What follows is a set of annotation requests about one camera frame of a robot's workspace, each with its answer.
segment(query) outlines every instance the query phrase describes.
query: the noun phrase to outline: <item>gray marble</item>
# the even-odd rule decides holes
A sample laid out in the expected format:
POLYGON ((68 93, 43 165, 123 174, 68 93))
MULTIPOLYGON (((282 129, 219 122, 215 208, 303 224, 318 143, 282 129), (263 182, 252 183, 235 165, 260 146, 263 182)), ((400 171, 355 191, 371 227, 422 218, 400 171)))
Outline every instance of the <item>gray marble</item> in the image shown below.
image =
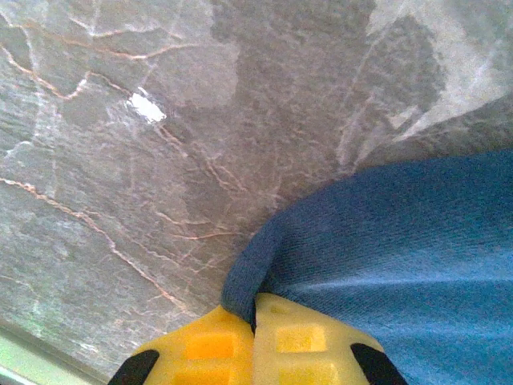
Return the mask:
POLYGON ((0 3, 0 310, 103 376, 279 209, 513 147, 510 0, 0 3))

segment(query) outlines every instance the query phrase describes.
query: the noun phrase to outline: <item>stone surface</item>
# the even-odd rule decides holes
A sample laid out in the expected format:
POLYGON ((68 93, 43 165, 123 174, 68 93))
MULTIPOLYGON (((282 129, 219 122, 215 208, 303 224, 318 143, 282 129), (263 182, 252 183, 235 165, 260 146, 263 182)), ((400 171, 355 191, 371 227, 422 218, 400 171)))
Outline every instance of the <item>stone surface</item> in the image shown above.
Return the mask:
POLYGON ((2 2, 3 322, 109 376, 296 199, 513 146, 512 7, 2 2))

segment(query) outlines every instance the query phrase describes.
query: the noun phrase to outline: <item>white patch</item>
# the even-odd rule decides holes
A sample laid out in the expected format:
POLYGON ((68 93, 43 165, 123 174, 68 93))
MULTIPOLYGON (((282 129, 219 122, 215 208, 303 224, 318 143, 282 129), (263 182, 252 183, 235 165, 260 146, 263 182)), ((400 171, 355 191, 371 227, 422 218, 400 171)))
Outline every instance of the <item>white patch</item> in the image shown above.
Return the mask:
POLYGON ((139 87, 142 95, 134 93, 127 101, 127 105, 133 107, 135 112, 142 116, 148 123, 157 123, 166 118, 159 106, 152 103, 147 97, 148 93, 141 87, 139 87))
POLYGON ((446 89, 436 104, 396 140, 404 140, 432 124, 473 111, 509 92, 511 81, 507 74, 491 65, 503 42, 498 40, 491 47, 471 43, 459 21, 450 16, 445 0, 376 0, 376 3, 367 34, 411 15, 434 34, 433 47, 440 54, 438 61, 446 73, 446 89))
POLYGON ((401 127, 401 124, 406 122, 416 111, 418 110, 417 106, 409 106, 406 110, 401 112, 400 114, 387 116, 390 124, 394 126, 394 128, 401 127))

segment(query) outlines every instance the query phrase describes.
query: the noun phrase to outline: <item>crack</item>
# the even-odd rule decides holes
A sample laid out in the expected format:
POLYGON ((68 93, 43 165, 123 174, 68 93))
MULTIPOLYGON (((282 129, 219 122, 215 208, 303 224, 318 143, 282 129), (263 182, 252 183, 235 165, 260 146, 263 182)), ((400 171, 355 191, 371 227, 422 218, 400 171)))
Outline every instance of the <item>crack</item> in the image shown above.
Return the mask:
POLYGON ((15 181, 15 180, 8 180, 8 179, 5 179, 5 178, 2 178, 0 177, 0 182, 4 183, 4 184, 7 184, 9 186, 14 186, 16 188, 21 188, 25 191, 27 191, 29 194, 31 194, 35 199, 38 199, 38 200, 41 200, 41 201, 44 201, 45 203, 49 204, 50 206, 56 208, 57 210, 67 214, 67 215, 70 215, 80 221, 83 221, 86 223, 86 225, 92 229, 93 231, 103 235, 103 237, 106 239, 107 241, 107 244, 108 244, 108 247, 109 247, 109 250, 114 254, 116 255, 117 257, 119 257, 119 259, 121 259, 122 261, 124 261, 127 265, 129 265, 132 269, 134 269, 137 273, 139 273, 139 275, 146 279, 147 281, 149 281, 159 292, 160 292, 160 295, 162 295, 164 298, 166 298, 167 300, 169 300, 173 305, 175 305, 176 307, 178 307, 182 312, 184 312, 185 314, 189 314, 190 312, 188 311, 186 305, 184 302, 180 301, 178 298, 176 298, 174 295, 168 293, 155 279, 153 279, 152 277, 150 277, 148 274, 146 274, 141 268, 139 268, 133 261, 130 260, 129 257, 127 257, 126 255, 124 255, 123 253, 121 253, 118 249, 117 249, 117 245, 116 243, 112 240, 112 238, 104 231, 102 230, 100 227, 98 227, 98 225, 88 216, 86 215, 85 213, 81 213, 81 212, 75 212, 73 211, 72 209, 66 207, 65 205, 57 202, 57 201, 54 201, 53 199, 47 197, 46 195, 43 195, 43 194, 39 194, 36 190, 36 188, 31 185, 31 184, 28 184, 28 183, 22 183, 22 182, 18 182, 18 181, 15 181))
POLYGON ((83 77, 82 80, 80 80, 79 84, 77 85, 77 87, 75 88, 75 90, 73 92, 71 92, 70 94, 67 94, 67 95, 64 95, 62 94, 61 92, 59 92, 59 90, 57 89, 56 86, 54 86, 52 83, 50 82, 47 82, 45 79, 39 77, 35 71, 31 71, 27 68, 25 68, 24 66, 21 66, 20 64, 18 64, 18 62, 16 62, 16 60, 14 60, 14 57, 13 55, 2 45, 0 44, 0 48, 2 49, 2 51, 6 54, 6 57, 7 57, 7 61, 9 62, 10 65, 12 65, 13 67, 17 68, 19 71, 21 71, 22 73, 24 74, 27 74, 28 76, 30 76, 30 78, 32 80, 34 80, 37 84, 39 84, 41 87, 47 89, 48 91, 50 91, 53 95, 57 96, 58 98, 60 99, 63 99, 63 100, 71 100, 73 98, 75 98, 80 92, 82 92, 82 90, 84 89, 84 86, 86 85, 88 79, 92 76, 94 77, 98 77, 98 78, 101 78, 103 81, 105 81, 110 87, 116 89, 117 91, 120 91, 126 95, 131 95, 130 91, 127 90, 126 88, 123 88, 121 86, 118 86, 117 84, 115 84, 114 82, 112 82, 108 77, 106 77, 105 75, 102 75, 98 72, 93 72, 93 71, 87 71, 83 77))
POLYGON ((14 279, 14 278, 11 278, 11 277, 7 277, 6 275, 0 275, 0 278, 1 279, 5 279, 7 281, 12 281, 14 283, 17 283, 18 285, 22 285, 22 286, 25 286, 25 287, 28 287, 28 289, 37 297, 37 298, 41 298, 41 296, 34 290, 34 288, 32 287, 32 285, 28 282, 23 282, 23 281, 19 281, 18 279, 14 279))
POLYGON ((166 52, 169 52, 169 51, 176 51, 176 50, 182 50, 182 49, 187 49, 187 48, 217 47, 216 44, 213 44, 213 45, 211 44, 211 45, 207 45, 207 46, 198 44, 198 43, 172 44, 169 46, 162 47, 157 51, 149 52, 145 55, 133 55, 133 54, 129 54, 127 52, 112 51, 112 50, 108 50, 108 49, 93 47, 91 44, 88 44, 88 43, 82 43, 82 42, 79 42, 79 41, 76 41, 76 40, 73 40, 70 38, 64 38, 63 36, 60 36, 58 34, 44 30, 43 28, 41 28, 35 24, 32 24, 32 23, 24 24, 24 25, 14 25, 13 27, 26 28, 28 30, 36 30, 41 35, 46 36, 49 39, 58 40, 63 43, 66 43, 70 46, 87 48, 88 50, 92 50, 94 52, 99 52, 101 54, 107 54, 107 55, 120 57, 120 58, 124 58, 124 59, 128 59, 128 60, 132 60, 132 61, 133 60, 151 59, 153 57, 165 54, 166 52))

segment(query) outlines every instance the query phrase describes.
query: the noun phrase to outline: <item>blue pants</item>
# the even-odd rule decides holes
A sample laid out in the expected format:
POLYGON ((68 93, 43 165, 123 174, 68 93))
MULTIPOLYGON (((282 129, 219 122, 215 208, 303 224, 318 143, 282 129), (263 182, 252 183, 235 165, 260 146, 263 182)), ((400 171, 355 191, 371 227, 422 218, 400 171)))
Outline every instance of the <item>blue pants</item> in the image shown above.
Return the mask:
POLYGON ((513 383, 513 150, 395 164, 278 213, 226 310, 269 292, 373 335, 409 384, 513 383))

